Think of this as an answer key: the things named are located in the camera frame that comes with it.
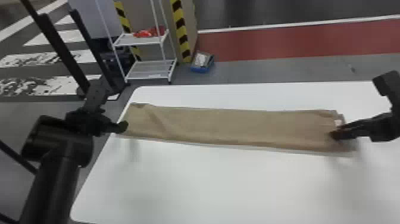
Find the metal frame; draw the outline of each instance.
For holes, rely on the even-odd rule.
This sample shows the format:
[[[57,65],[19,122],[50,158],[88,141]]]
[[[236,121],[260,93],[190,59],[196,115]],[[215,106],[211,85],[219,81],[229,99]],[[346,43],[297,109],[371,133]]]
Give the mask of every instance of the metal frame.
[[[114,52],[115,57],[117,58],[117,63],[118,66],[120,67],[121,73],[124,76],[124,80],[125,82],[127,82],[128,80],[133,80],[133,79],[168,79],[169,84],[171,84],[171,80],[172,80],[172,73],[175,69],[175,66],[177,64],[177,58],[176,58],[176,50],[174,47],[174,42],[172,40],[172,36],[169,33],[170,29],[167,23],[167,18],[165,16],[165,11],[163,9],[163,5],[161,3],[161,0],[158,0],[158,5],[160,6],[160,10],[162,13],[162,19],[164,20],[164,24],[165,24],[165,34],[164,35],[160,35],[160,28],[159,28],[159,21],[157,19],[157,14],[156,14],[156,10],[155,10],[155,4],[154,4],[154,0],[149,0],[150,4],[151,4],[151,9],[152,9],[152,13],[153,13],[153,18],[154,18],[154,23],[155,23],[155,27],[157,30],[157,35],[158,35],[158,41],[154,41],[157,38],[152,38],[151,41],[148,42],[144,42],[142,39],[141,41],[135,42],[135,39],[139,39],[139,38],[133,38],[133,36],[131,36],[128,33],[125,33],[123,28],[121,27],[121,35],[118,37],[118,39],[113,42],[113,40],[111,39],[111,35],[110,35],[110,30],[108,29],[108,26],[105,22],[104,19],[104,15],[102,13],[101,7],[99,6],[98,0],[95,0],[96,5],[97,5],[97,9],[100,13],[101,16],[101,20],[103,22],[104,28],[106,30],[107,36],[108,36],[108,40],[111,44],[112,47],[112,51]],[[124,43],[124,44],[120,44],[119,42],[121,41],[121,39],[126,38],[127,36],[132,37],[132,42],[131,43]],[[165,56],[165,50],[164,50],[164,41],[167,38],[167,36],[169,36],[170,39],[170,43],[171,43],[171,47],[172,47],[172,51],[174,54],[174,59],[173,60],[168,60]],[[162,55],[162,60],[159,61],[139,61],[137,56],[135,54],[133,54],[134,58],[135,58],[135,63],[132,65],[132,67],[130,68],[129,72],[127,74],[125,74],[124,69],[122,68],[120,59],[118,57],[117,51],[116,51],[116,47],[118,46],[138,46],[138,45],[153,45],[153,44],[159,44],[160,45],[160,50],[161,50],[161,55]],[[166,70],[151,70],[149,69],[148,71],[135,71],[135,69],[138,67],[138,65],[141,64],[151,64],[153,63],[153,66],[155,67],[156,65],[158,66],[160,63],[164,63],[165,67],[167,67],[168,69]],[[133,74],[148,74],[147,76],[134,76]]]

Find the black cable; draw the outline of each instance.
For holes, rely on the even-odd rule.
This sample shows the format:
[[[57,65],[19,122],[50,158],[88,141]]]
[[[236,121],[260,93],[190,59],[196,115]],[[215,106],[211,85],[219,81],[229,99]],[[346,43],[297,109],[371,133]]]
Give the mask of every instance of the black cable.
[[[15,221],[14,219],[12,219],[12,218],[10,218],[10,217],[8,217],[8,216],[5,216],[5,215],[3,215],[3,214],[1,214],[1,213],[0,213],[0,221],[1,221],[1,222],[5,222],[5,223],[7,223],[7,224],[16,224],[16,223],[18,223],[18,222]]]
[[[29,172],[32,174],[36,174],[38,171],[35,166],[30,164],[28,161],[26,161],[21,155],[16,153],[12,148],[10,148],[8,145],[6,145],[4,142],[0,140],[0,150],[6,153],[8,156],[10,156],[14,161],[19,163],[21,166],[23,166],[25,169],[27,169]]]

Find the fabric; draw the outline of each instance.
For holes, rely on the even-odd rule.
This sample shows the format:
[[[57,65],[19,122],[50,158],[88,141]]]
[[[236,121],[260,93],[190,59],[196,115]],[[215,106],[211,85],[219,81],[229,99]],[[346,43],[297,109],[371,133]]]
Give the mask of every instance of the fabric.
[[[346,151],[328,133],[342,123],[336,111],[254,111],[132,104],[123,135],[218,145]]]

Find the shelf tier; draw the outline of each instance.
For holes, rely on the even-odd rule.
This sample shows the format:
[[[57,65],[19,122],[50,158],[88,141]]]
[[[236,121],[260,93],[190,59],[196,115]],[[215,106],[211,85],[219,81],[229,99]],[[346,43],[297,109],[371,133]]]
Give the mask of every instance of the shelf tier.
[[[176,59],[161,61],[137,61],[130,68],[126,80],[132,79],[168,79],[171,82]]]
[[[132,33],[123,33],[114,42],[114,46],[140,46],[140,45],[152,45],[152,44],[162,44],[164,43],[169,30],[166,30],[161,39],[158,36],[152,38],[136,38]]]

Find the yellow black striped pillar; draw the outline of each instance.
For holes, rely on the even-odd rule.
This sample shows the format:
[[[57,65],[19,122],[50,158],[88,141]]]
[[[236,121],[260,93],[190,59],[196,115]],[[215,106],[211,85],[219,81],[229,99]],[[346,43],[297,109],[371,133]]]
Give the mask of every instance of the yellow black striped pillar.
[[[126,18],[125,10],[122,5],[122,2],[115,1],[114,6],[115,6],[115,9],[117,10],[118,17],[120,18],[121,25],[122,25],[122,28],[124,29],[125,33],[131,33],[132,31],[130,29],[130,23],[129,23],[128,18]],[[136,56],[136,58],[139,61],[142,61],[142,58],[140,57],[140,49],[137,48],[137,46],[131,46],[130,51],[132,54],[134,54]]]
[[[185,18],[183,16],[182,2],[181,0],[170,1],[174,15],[174,22],[176,25],[176,35],[180,45],[180,53],[182,54],[183,62],[189,63],[192,59],[192,54],[190,53],[188,30],[186,29]]]

